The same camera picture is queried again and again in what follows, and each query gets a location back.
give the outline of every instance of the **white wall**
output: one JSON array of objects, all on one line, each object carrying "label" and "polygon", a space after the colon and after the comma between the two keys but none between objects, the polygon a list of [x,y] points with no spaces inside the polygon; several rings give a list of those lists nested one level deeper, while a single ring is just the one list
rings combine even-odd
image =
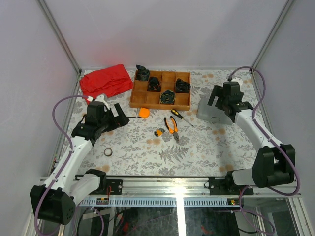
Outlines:
[{"label": "white wall", "polygon": [[56,146],[52,108],[76,74],[36,1],[0,1],[0,32],[0,235],[19,236]]},{"label": "white wall", "polygon": [[285,2],[47,0],[82,68],[250,65]]},{"label": "white wall", "polygon": [[301,193],[315,222],[315,1],[299,0],[258,68],[266,77],[266,110],[275,135],[296,149]]}]

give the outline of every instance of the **table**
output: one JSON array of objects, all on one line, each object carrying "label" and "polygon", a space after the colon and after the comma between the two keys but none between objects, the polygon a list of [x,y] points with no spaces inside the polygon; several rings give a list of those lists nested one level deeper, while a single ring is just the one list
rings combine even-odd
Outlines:
[{"label": "table", "polygon": [[[156,137],[154,131],[164,128],[164,117],[170,111],[150,110],[147,119],[130,119],[128,125],[103,133],[93,149],[82,162],[78,174],[93,168],[105,171],[108,175],[147,175],[147,176],[224,176],[226,171],[250,168],[256,151],[244,132],[235,124],[208,123],[196,117],[201,98],[210,97],[214,85],[222,85],[231,70],[180,70],[191,73],[191,107],[181,114],[194,124],[175,118],[179,128],[180,141],[166,131]],[[135,70],[128,70],[133,80]],[[257,104],[257,97],[248,71],[239,71],[242,78],[243,101]],[[131,90],[108,99],[114,108],[119,103],[127,116],[136,115],[136,109],[129,107]],[[86,102],[78,98],[70,120],[68,134],[86,113]],[[258,119],[262,120],[260,111]],[[65,141],[63,152],[68,142]],[[113,155],[106,157],[104,150],[111,148]]]}]

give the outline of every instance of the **red cloth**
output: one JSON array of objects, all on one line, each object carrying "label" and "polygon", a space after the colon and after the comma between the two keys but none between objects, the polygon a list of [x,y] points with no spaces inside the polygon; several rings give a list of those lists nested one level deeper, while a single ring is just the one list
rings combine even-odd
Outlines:
[{"label": "red cloth", "polygon": [[132,81],[124,65],[119,64],[85,75],[80,80],[80,87],[83,95],[95,99],[103,93],[112,97],[126,92],[132,89]]}]

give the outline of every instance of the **screwdriver handle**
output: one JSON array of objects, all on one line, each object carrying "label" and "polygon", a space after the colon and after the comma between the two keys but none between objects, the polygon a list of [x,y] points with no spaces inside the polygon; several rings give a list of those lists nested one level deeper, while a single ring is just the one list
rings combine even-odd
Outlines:
[{"label": "screwdriver handle", "polygon": [[177,116],[179,119],[183,119],[183,118],[184,118],[184,117],[183,117],[181,114],[179,114],[179,112],[176,111],[175,109],[172,109],[172,110],[171,110],[171,113],[174,114],[175,116]]}]

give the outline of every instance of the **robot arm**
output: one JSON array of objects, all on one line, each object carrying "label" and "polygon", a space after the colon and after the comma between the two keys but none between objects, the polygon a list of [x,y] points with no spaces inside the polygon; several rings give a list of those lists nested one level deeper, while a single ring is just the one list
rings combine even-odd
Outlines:
[{"label": "robot arm", "polygon": [[238,82],[225,82],[223,87],[214,86],[208,102],[211,106],[215,97],[218,97],[216,107],[223,110],[245,132],[257,151],[253,167],[228,172],[227,175],[232,176],[229,180],[233,181],[234,185],[256,185],[259,188],[292,183],[294,181],[293,169],[266,136],[272,138],[294,164],[293,146],[283,145],[261,122],[255,120],[263,127],[265,134],[257,127],[252,118],[253,107],[249,102],[242,102],[243,95]]},{"label": "robot arm", "polygon": [[96,140],[104,132],[114,130],[128,124],[129,119],[119,104],[114,105],[118,116],[114,116],[101,95],[89,103],[85,122],[79,122],[73,129],[71,141],[73,149],[68,148],[53,173],[43,185],[34,186],[30,192],[31,204],[35,214],[38,203],[45,191],[48,191],[39,209],[38,218],[66,225],[74,215],[75,207],[91,192],[106,190],[106,173],[90,169],[83,178],[74,185],[73,179],[83,159],[93,148]]}]

